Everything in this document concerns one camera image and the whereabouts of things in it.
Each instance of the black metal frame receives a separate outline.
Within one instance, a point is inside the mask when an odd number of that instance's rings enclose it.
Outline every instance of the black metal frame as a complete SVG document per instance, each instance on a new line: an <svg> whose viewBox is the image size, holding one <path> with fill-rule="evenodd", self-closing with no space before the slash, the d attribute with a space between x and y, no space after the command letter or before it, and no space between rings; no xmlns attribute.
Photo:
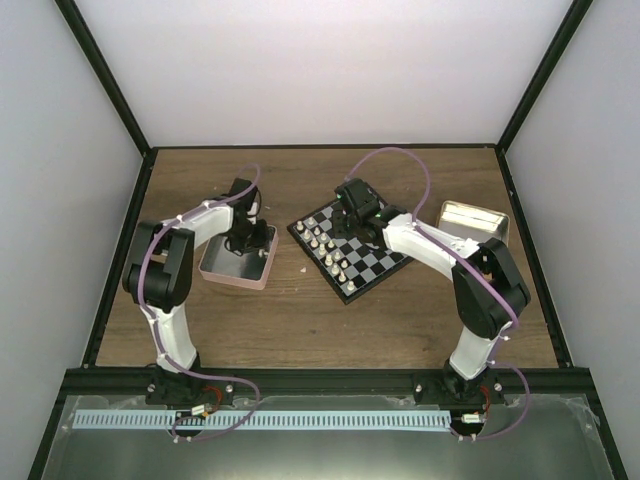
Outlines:
<svg viewBox="0 0 640 480"><path fill-rule="evenodd" d="M151 148L147 143L122 91L113 77L95 39L91 35L87 24L74 0L56 0L56 3L96 75L102 83L107 95L111 99L122 122L129 131L131 138L138 147L142 164L136 182L135 190L129 204L122 231L116 247L116 252L109 270L109 276L100 300L98 312L94 321L91 336L83 357L83 368L70 369L66 372L60 392L53 407L51 417L43 435L40 448L35 457L29 478L41 478L46 465L60 415L67 396L71 395L145 395L150 383L151 369L137 367L97 367L96 358L104 335L107 320L111 312L112 303L122 275L125 258L131 243L138 215L149 184L154 163L160 148L377 148L386 145L264 145L251 147L236 146L198 146L198 147L156 147ZM591 374L588 369L574 367L570 352L558 321L549 288L545 281L540 261L538 259L531 233L529 231L522 205L518 198L515 185L509 173L505 153L522 127L528 113L549 79L555 65L569 44L582 18L585 16L592 0L574 0L565 18L558 28L544 58L540 62L529 86L527 87L518 107L509 121L497 145L486 144L406 144L399 145L407 148L493 148L503 175L505 186L510 193L516 224L524 243L525 252L531 268L534 283L549 334L554 347L558 365L557 369L528 369L524 370L531 391L533 393L548 394L584 394L591 410L600 418L598 431L606 449L607 457L615 478L628 478L620 459L615 441L609 429L600 399L596 392ZM442 395L425 389L416 395L418 383L429 384L431 380L440 378L441 370L266 370L266 369L204 369L205 373L235 375L248 378L256 382L265 396L272 395L358 395L385 394L411 395L416 401L424 404L437 403L443 408L460 407L460 404L449 405L443 403ZM520 379L512 372L492 371L495 380L503 386L503 393L522 393ZM241 385L236 393L246 393Z"/></svg>

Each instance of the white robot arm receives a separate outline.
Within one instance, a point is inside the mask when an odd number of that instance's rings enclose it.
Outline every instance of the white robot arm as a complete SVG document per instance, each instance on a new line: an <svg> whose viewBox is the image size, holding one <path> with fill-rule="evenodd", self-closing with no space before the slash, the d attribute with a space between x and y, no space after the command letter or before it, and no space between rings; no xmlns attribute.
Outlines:
<svg viewBox="0 0 640 480"><path fill-rule="evenodd" d="M362 180L354 178L336 189L343 211L332 216L337 235L355 235L363 243L403 253L437 270L454 284L464 324L455 351L444 366L445 384L458 398L482 380L487 362L512 319L470 272L447 251L425 238L416 227L467 260L519 315L530 302L529 290L506 246L497 239L478 243L443 232L395 206L384 207Z"/></svg>
<svg viewBox="0 0 640 480"><path fill-rule="evenodd" d="M241 191L250 182L236 179L229 196ZM193 252L209 239L226 235L231 250L243 253L248 249L263 247L267 242L267 225L264 220L256 220L258 203L255 201L257 189L231 205L208 208L214 202L202 202L201 212L182 219L173 225L166 238L159 245L156 260L147 268L144 280L144 296L149 311L142 310L153 334L153 324L158 322L158 335L166 355L184 369L190 369L197 358L196 348L191 342L185 313L185 300L191 288ZM129 259L123 275L125 291L131 293L135 303L140 267L154 234L169 222L159 224L141 222L135 232ZM158 357L156 363L163 369L177 373L161 355L156 343Z"/></svg>

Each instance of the white backdrop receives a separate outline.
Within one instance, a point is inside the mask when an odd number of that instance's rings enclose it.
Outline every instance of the white backdrop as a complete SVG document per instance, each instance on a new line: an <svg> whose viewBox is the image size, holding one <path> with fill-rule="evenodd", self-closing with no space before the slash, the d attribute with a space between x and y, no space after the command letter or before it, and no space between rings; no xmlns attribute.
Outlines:
<svg viewBox="0 0 640 480"><path fill-rule="evenodd" d="M141 157L51 0L0 1L0 478L79 367Z"/></svg>
<svg viewBox="0 0 640 480"><path fill-rule="evenodd" d="M152 145L496 142L570 0L79 0Z"/></svg>
<svg viewBox="0 0 640 480"><path fill-rule="evenodd" d="M594 2L508 152L574 362L640 478L640 3Z"/></svg>

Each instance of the red wire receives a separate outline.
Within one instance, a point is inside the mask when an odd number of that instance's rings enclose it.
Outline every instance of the red wire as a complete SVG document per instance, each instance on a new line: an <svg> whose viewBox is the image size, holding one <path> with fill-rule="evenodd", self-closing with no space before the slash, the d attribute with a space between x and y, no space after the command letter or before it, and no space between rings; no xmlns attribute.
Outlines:
<svg viewBox="0 0 640 480"><path fill-rule="evenodd" d="M202 390L204 392L213 392L216 394L218 401L216 402L216 406L213 408L213 411L216 412L220 408L220 403L222 402L222 392L218 387L214 387L212 385L207 385Z"/></svg>
<svg viewBox="0 0 640 480"><path fill-rule="evenodd" d="M480 387L480 391L484 394L484 398L487 402L487 406L485 407L485 412L487 414L487 417L489 416L489 407L491 406L491 400L489 400L489 389L487 387L485 387L484 385L482 385Z"/></svg>

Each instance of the wooden surface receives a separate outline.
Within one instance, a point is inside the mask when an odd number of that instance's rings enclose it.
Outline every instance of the wooden surface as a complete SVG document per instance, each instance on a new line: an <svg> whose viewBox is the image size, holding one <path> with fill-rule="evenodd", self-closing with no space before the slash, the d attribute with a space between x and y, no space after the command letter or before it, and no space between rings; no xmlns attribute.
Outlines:
<svg viewBox="0 0 640 480"><path fill-rule="evenodd" d="M462 324L451 282L412 262L345 306L294 242L286 226L329 201L366 150L163 150L151 177L141 219L183 213L227 191L248 162L262 166L262 216L280 241L267 287L254 291L204 281L197 265L187 300L191 338L202 363L219 367L429 367L454 350ZM432 176L420 218L434 224L445 200L508 213L509 247L533 301L521 328L498 360L522 367L557 366L507 192L491 149L424 149ZM358 173L386 200L412 209L422 196L418 165L398 153L381 154ZM252 178L247 172L246 178ZM145 365L155 359L148 324L120 288L98 365Z"/></svg>

